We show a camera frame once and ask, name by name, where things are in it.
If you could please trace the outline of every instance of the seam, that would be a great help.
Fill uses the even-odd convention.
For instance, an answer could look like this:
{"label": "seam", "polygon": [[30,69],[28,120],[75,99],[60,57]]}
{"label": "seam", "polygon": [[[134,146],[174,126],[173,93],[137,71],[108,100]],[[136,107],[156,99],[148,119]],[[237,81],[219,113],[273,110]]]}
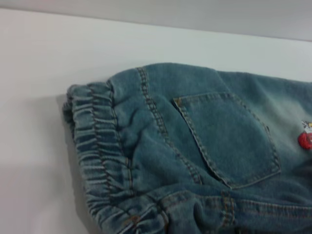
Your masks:
{"label": "seam", "polygon": [[243,100],[241,100],[235,94],[232,94],[231,96],[238,104],[240,104],[242,107],[244,107],[264,128],[264,131],[266,132],[266,135],[267,135],[267,137],[269,139],[270,146],[271,146],[271,149],[272,149],[273,162],[274,162],[275,166],[277,167],[278,172],[280,172],[280,170],[281,170],[281,168],[280,168],[280,159],[279,159],[279,156],[277,155],[277,150],[276,150],[275,144],[273,142],[273,139],[272,139],[270,131],[267,129],[267,126],[259,119],[259,117],[254,112],[251,111],[251,109],[248,108],[248,106],[243,102]]}
{"label": "seam", "polygon": [[166,144],[175,152],[175,154],[180,158],[182,163],[187,167],[194,183],[202,184],[202,181],[200,179],[200,175],[197,172],[197,170],[188,162],[188,160],[181,155],[181,153],[178,151],[178,149],[173,145],[173,143],[169,140],[169,135],[167,132],[167,129],[165,127],[165,124],[163,122],[163,119],[159,113],[159,111],[156,108],[156,104],[154,100],[150,97],[149,91],[148,91],[148,81],[147,81],[147,73],[143,67],[137,68],[137,71],[139,73],[139,76],[141,78],[141,91],[143,93],[145,103],[148,106],[148,109],[152,112],[154,119],[156,121],[156,124],[158,126],[158,130],[162,137],[164,138]]}
{"label": "seam", "polygon": [[191,196],[189,197],[184,197],[182,199],[175,200],[177,196],[180,196],[183,194],[190,195],[188,191],[176,192],[161,199],[158,203],[161,204],[162,207],[164,207],[163,209],[168,210],[169,208],[172,208],[180,203],[186,202],[193,198],[198,198],[198,199],[205,199],[205,200],[211,201],[212,203],[209,205],[211,209],[221,209],[221,205],[216,203],[222,200],[221,196],[203,196],[203,195],[191,194]]}
{"label": "seam", "polygon": [[119,206],[115,206],[115,205],[112,205],[112,198],[111,198],[111,192],[112,192],[112,186],[109,182],[109,178],[110,178],[110,174],[107,172],[107,168],[105,167],[105,163],[104,163],[104,160],[103,160],[103,155],[101,153],[101,151],[99,150],[100,149],[100,146],[99,146],[99,138],[98,138],[98,127],[97,127],[97,124],[98,124],[98,121],[96,120],[95,118],[95,114],[94,114],[94,99],[95,99],[95,96],[94,96],[94,90],[91,88],[90,85],[87,85],[87,87],[89,88],[90,90],[90,93],[91,93],[91,96],[92,96],[92,108],[91,108],[91,115],[92,115],[92,119],[93,119],[93,129],[94,129],[94,134],[95,134],[95,138],[97,139],[97,154],[98,154],[98,158],[100,159],[101,161],[101,164],[103,166],[103,170],[104,170],[104,174],[105,174],[105,178],[106,178],[106,186],[107,186],[107,190],[108,190],[108,193],[107,193],[107,196],[108,196],[108,201],[109,201],[109,205],[108,206],[111,206],[111,207],[116,207],[118,208],[119,210],[122,210],[123,212],[125,212],[125,214],[129,215],[129,212],[120,208]]}
{"label": "seam", "polygon": [[124,225],[127,225],[123,230],[121,230],[119,233],[124,233],[124,231],[126,231],[126,229],[131,227],[134,227],[136,230],[138,230],[139,232],[141,231],[140,228],[137,228],[137,226],[139,226],[138,224],[140,223],[140,221],[149,213],[149,211],[153,208],[156,207],[156,204],[153,204],[151,206],[149,206],[144,213],[142,213],[141,215],[130,215],[130,217],[124,221]]}
{"label": "seam", "polygon": [[105,177],[106,177],[106,186],[107,186],[107,189],[108,189],[108,200],[109,200],[109,203],[111,203],[111,191],[112,191],[112,189],[111,189],[111,185],[110,185],[110,183],[109,183],[109,173],[107,172],[107,169],[106,169],[106,167],[105,167],[105,164],[104,164],[104,161],[103,161],[103,155],[102,155],[102,153],[101,153],[101,151],[99,150],[100,149],[100,146],[99,146],[99,138],[98,138],[98,127],[97,127],[97,120],[96,120],[96,118],[95,118],[95,115],[94,115],[94,99],[95,99],[95,97],[94,97],[94,90],[91,88],[91,86],[88,86],[89,87],[89,89],[90,89],[90,91],[91,91],[91,95],[92,95],[92,108],[91,108],[91,115],[92,115],[92,119],[93,119],[93,122],[94,122],[94,124],[93,124],[93,129],[94,129],[94,134],[95,134],[95,137],[96,137],[96,140],[97,140],[97,153],[98,153],[98,156],[99,156],[99,159],[100,159],[100,161],[101,161],[101,163],[102,163],[102,166],[103,166],[103,169],[104,169],[104,173],[105,173]]}
{"label": "seam", "polygon": [[166,209],[163,208],[163,206],[161,204],[161,200],[157,202],[153,197],[149,196],[148,194],[145,194],[145,195],[153,203],[155,203],[158,213],[161,215],[161,217],[164,220],[164,230],[167,231],[168,230],[168,225],[169,225],[169,216],[166,213]]}
{"label": "seam", "polygon": [[225,211],[225,215],[224,215],[224,220],[223,220],[222,226],[226,227],[228,225],[228,222],[229,222],[230,214],[229,214],[228,207],[227,207],[227,204],[226,204],[227,203],[227,197],[225,196],[224,192],[221,192],[221,196],[222,196],[222,200],[223,200],[223,203],[224,203],[224,211]]}
{"label": "seam", "polygon": [[[164,204],[165,202],[167,202],[170,199],[174,199],[175,196],[179,196],[182,194],[188,194],[188,191],[182,191],[182,192],[177,192],[171,195],[168,195],[167,197],[163,198],[160,203]],[[221,192],[221,196],[204,196],[204,195],[196,195],[196,194],[191,194],[190,197],[186,197],[182,200],[176,201],[172,204],[169,204],[167,206],[165,206],[166,210],[169,208],[172,208],[180,203],[186,202],[194,197],[198,197],[200,199],[206,199],[206,200],[210,200],[210,201],[223,201],[224,205],[223,208],[225,210],[225,216],[229,217],[229,215],[232,214],[232,221],[229,224],[235,224],[235,210],[236,212],[246,212],[246,213],[252,213],[252,214],[258,214],[258,215],[268,215],[268,216],[275,216],[275,217],[292,217],[292,218],[311,218],[312,219],[312,207],[300,207],[300,206],[290,206],[290,205],[278,205],[278,204],[271,204],[271,203],[265,203],[265,202],[258,202],[258,201],[253,201],[253,200],[243,200],[243,199],[238,199],[235,200],[234,198],[231,198],[230,192],[226,192],[227,196],[225,194],[225,192]],[[231,207],[229,207],[228,205],[226,205],[226,201],[230,201],[230,205]],[[285,212],[298,212],[298,211],[306,211],[306,212],[311,212],[311,215],[304,215],[304,214],[298,214],[298,215],[291,215],[291,214],[276,214],[273,212],[260,212],[257,211],[256,209],[253,209],[252,207],[248,208],[248,207],[237,207],[237,205],[239,204],[249,204],[249,205],[255,205],[256,209],[258,208],[272,208],[278,211],[285,211]],[[209,208],[211,209],[221,209],[222,205],[218,205],[218,204],[211,204],[211,206],[209,206]]]}
{"label": "seam", "polygon": [[[108,87],[110,88],[111,90],[111,93],[110,93],[110,100],[111,100],[111,105],[112,105],[112,113],[113,113],[113,117],[114,117],[114,122],[115,122],[115,127],[117,128],[117,116],[116,116],[116,112],[113,108],[113,105],[114,105],[114,89],[113,89],[113,86],[111,84],[110,81],[107,81],[106,82]],[[119,135],[119,131],[116,130],[116,136],[117,136],[117,140],[118,140],[118,144],[119,144],[119,147],[120,147],[120,151],[121,151],[121,154],[123,157],[125,157],[125,154],[124,154],[124,151],[123,151],[123,147],[122,147],[122,144],[121,144],[121,140],[120,140],[120,135]],[[132,172],[131,172],[131,169],[130,169],[130,164],[132,164],[132,161],[129,160],[127,157],[126,158],[126,167],[128,168],[128,175],[129,175],[129,190],[131,192],[131,196],[134,196],[135,193],[133,191],[133,177],[132,177]]]}
{"label": "seam", "polygon": [[193,134],[193,137],[194,137],[195,141],[197,142],[197,145],[198,145],[199,150],[202,154],[202,157],[208,166],[208,169],[217,177],[217,179],[223,181],[227,186],[229,186],[231,188],[231,186],[230,186],[231,182],[226,181],[224,179],[224,176],[222,174],[220,174],[219,172],[217,172],[215,164],[211,160],[209,160],[208,152],[207,152],[206,148],[203,146],[200,138],[198,137],[197,132],[195,131],[195,128],[194,128],[194,124],[193,124],[192,120],[189,118],[185,107],[178,105],[179,103],[181,103],[180,101],[175,101],[175,103],[176,103],[178,109],[180,110],[182,116],[184,117],[185,121],[187,122],[187,124],[188,124],[188,126],[189,126],[189,128]]}
{"label": "seam", "polygon": [[[236,183],[233,183],[232,181],[228,180],[225,178],[225,176],[219,172],[216,168],[216,165],[209,159],[209,154],[208,154],[208,150],[206,149],[206,147],[203,146],[200,137],[198,136],[193,121],[192,119],[188,116],[187,114],[187,110],[185,108],[185,105],[183,105],[184,102],[186,103],[191,103],[191,102],[195,102],[195,101],[211,101],[211,100],[216,100],[216,99],[220,99],[220,98],[231,98],[234,102],[236,102],[239,106],[243,107],[248,113],[250,113],[253,118],[260,123],[260,125],[262,126],[262,128],[264,129],[266,136],[269,140],[269,145],[271,147],[271,159],[273,160],[274,163],[274,167],[270,167],[268,169],[266,169],[265,171],[263,171],[260,175],[256,174],[256,175],[249,175],[246,176],[247,179],[247,184],[243,184],[243,185],[239,185]],[[187,122],[193,137],[195,139],[195,141],[197,142],[197,145],[200,149],[200,152],[208,166],[208,168],[214,173],[214,175],[220,179],[221,181],[223,181],[227,186],[229,186],[231,189],[239,189],[239,188],[243,188],[246,186],[249,186],[251,184],[257,183],[259,181],[262,181],[268,177],[271,177],[277,173],[280,172],[280,162],[279,162],[279,157],[277,155],[277,151],[275,148],[275,145],[273,143],[273,139],[271,137],[270,132],[268,131],[266,125],[259,119],[259,117],[257,115],[255,115],[255,113],[253,113],[248,107],[247,105],[235,94],[232,93],[211,93],[211,94],[204,94],[204,95],[195,95],[195,96],[186,96],[186,97],[178,97],[174,99],[174,102],[177,106],[177,108],[179,109],[179,111],[181,112],[182,116],[184,117],[185,121]]]}

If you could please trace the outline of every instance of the faded denim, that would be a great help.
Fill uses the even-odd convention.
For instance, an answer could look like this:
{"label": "faded denim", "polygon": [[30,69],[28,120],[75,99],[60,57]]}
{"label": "faded denim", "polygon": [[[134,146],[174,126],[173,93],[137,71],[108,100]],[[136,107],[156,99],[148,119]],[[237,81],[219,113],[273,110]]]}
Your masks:
{"label": "faded denim", "polygon": [[63,111],[105,234],[312,233],[312,83],[154,64]]}

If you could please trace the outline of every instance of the double stitching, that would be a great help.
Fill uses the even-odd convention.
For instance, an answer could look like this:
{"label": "double stitching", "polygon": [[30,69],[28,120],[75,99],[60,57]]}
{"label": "double stitching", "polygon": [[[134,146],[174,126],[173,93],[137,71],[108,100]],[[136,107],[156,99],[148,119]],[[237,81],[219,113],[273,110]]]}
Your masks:
{"label": "double stitching", "polygon": [[[111,103],[111,105],[112,105],[112,113],[113,113],[113,117],[114,117],[115,126],[117,127],[117,116],[116,116],[116,112],[115,112],[115,110],[113,108],[113,105],[114,105],[114,102],[113,102],[113,100],[114,100],[113,99],[113,97],[114,97],[114,89],[113,89],[113,86],[112,86],[110,81],[107,81],[106,83],[107,83],[108,87],[111,90],[110,100],[112,102]],[[123,152],[123,147],[122,147],[122,144],[121,144],[121,140],[120,140],[119,131],[117,131],[117,130],[116,130],[116,135],[117,135],[117,140],[118,140],[118,144],[119,144],[119,147],[120,147],[121,154],[122,154],[123,157],[125,157],[124,152]],[[131,195],[134,196],[135,193],[134,193],[134,190],[133,190],[133,177],[132,177],[132,172],[131,172],[131,169],[130,169],[132,162],[127,157],[125,157],[125,158],[126,158],[126,162],[125,163],[126,163],[126,167],[128,168],[128,175],[129,175],[129,183],[130,183],[129,190],[131,192]]]}
{"label": "double stitching", "polygon": [[234,200],[231,198],[229,192],[221,192],[222,200],[224,203],[224,220],[223,227],[228,227],[234,224],[235,213],[234,213]]}
{"label": "double stitching", "polygon": [[109,203],[111,204],[111,191],[112,191],[112,188],[111,188],[111,184],[109,182],[109,173],[107,172],[107,169],[105,167],[105,163],[103,161],[103,155],[102,155],[102,152],[100,149],[100,145],[98,144],[100,142],[100,139],[98,138],[98,127],[97,127],[97,120],[95,118],[95,115],[94,115],[94,109],[93,109],[93,106],[94,106],[94,90],[91,88],[91,86],[89,85],[88,86],[90,91],[91,91],[91,95],[92,95],[92,108],[91,108],[91,115],[92,115],[92,119],[93,119],[93,129],[94,129],[94,134],[95,134],[95,138],[97,140],[97,153],[98,153],[98,156],[99,156],[99,159],[101,160],[102,162],[102,166],[103,166],[103,170],[104,170],[104,174],[105,174],[105,179],[106,179],[106,186],[107,186],[107,189],[108,189],[108,199],[109,199]]}
{"label": "double stitching", "polygon": [[270,204],[264,202],[257,202],[252,200],[238,200],[236,202],[237,206],[240,204],[245,205],[245,207],[237,208],[239,212],[247,212],[257,215],[267,215],[273,217],[290,217],[290,218],[308,218],[312,219],[312,207],[300,207],[300,206],[289,206],[289,205],[278,205]]}
{"label": "double stitching", "polygon": [[143,67],[139,67],[137,68],[137,71],[139,73],[139,76],[141,78],[141,90],[142,93],[144,95],[145,98],[145,103],[148,106],[149,110],[152,112],[159,132],[162,135],[162,137],[164,138],[165,142],[167,143],[167,145],[173,149],[173,151],[175,152],[175,154],[179,157],[179,159],[184,163],[184,165],[187,167],[194,183],[197,184],[202,184],[201,179],[200,179],[200,175],[198,174],[197,170],[188,162],[188,160],[183,157],[181,155],[181,153],[178,151],[178,149],[173,145],[173,143],[169,140],[169,135],[167,132],[167,129],[165,127],[165,124],[163,122],[163,119],[160,115],[160,113],[158,112],[157,108],[156,108],[156,104],[154,102],[154,100],[150,97],[149,92],[148,92],[148,81],[147,81],[147,74],[146,71]]}
{"label": "double stitching", "polygon": [[[223,173],[220,172],[217,169],[217,166],[214,164],[214,162],[209,159],[210,158],[209,152],[206,149],[206,147],[202,144],[200,137],[198,136],[198,134],[195,130],[195,126],[193,124],[193,121],[189,117],[188,112],[185,108],[185,105],[183,105],[183,102],[192,103],[192,102],[197,102],[199,100],[201,100],[201,101],[212,101],[212,100],[220,99],[222,97],[231,98],[235,103],[237,103],[238,105],[243,107],[247,112],[249,112],[252,115],[252,117],[257,122],[259,122],[261,124],[261,126],[264,129],[266,136],[269,140],[271,151],[272,151],[272,160],[273,160],[273,163],[275,165],[274,171],[272,168],[268,168],[265,171],[263,171],[260,175],[256,174],[256,175],[247,176],[248,177],[247,184],[240,185],[240,186],[235,185],[235,183],[233,183],[230,179],[225,179],[225,176],[223,175]],[[279,157],[277,155],[277,151],[276,151],[272,136],[270,134],[270,131],[268,130],[267,126],[258,118],[258,116],[255,113],[253,113],[237,95],[232,94],[232,93],[211,93],[211,94],[204,94],[204,95],[178,97],[178,98],[174,98],[174,102],[175,102],[178,110],[181,112],[183,118],[187,122],[187,124],[188,124],[188,126],[189,126],[189,128],[193,134],[193,137],[194,137],[194,139],[195,139],[195,141],[199,147],[199,150],[202,154],[202,157],[207,164],[208,169],[211,171],[211,173],[213,173],[214,176],[217,177],[217,179],[221,180],[224,184],[226,184],[231,189],[240,189],[240,188],[249,186],[249,185],[254,184],[254,183],[256,183],[262,179],[265,179],[266,177],[272,176],[272,175],[280,172]]]}
{"label": "double stitching", "polygon": [[175,207],[176,205],[187,202],[193,198],[211,201],[211,204],[209,205],[210,209],[221,209],[222,208],[222,205],[221,205],[222,197],[221,196],[202,196],[202,195],[197,195],[197,194],[189,194],[188,191],[182,191],[182,192],[177,192],[177,193],[168,195],[167,197],[164,197],[159,202],[162,204],[162,206],[165,207],[165,210],[168,210],[172,207]]}

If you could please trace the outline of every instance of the white wall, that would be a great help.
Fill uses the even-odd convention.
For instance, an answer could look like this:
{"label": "white wall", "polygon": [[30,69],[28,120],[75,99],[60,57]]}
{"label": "white wall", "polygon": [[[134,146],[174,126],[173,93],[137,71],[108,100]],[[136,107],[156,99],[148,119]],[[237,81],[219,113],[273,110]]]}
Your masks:
{"label": "white wall", "polygon": [[312,40],[312,0],[0,0],[0,7]]}

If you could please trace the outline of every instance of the denim pants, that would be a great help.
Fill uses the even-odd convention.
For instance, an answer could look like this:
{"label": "denim pants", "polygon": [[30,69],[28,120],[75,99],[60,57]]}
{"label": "denim pants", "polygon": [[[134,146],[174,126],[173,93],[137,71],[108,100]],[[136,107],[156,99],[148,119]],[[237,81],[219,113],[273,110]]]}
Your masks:
{"label": "denim pants", "polygon": [[312,83],[164,63],[67,97],[104,234],[312,233]]}

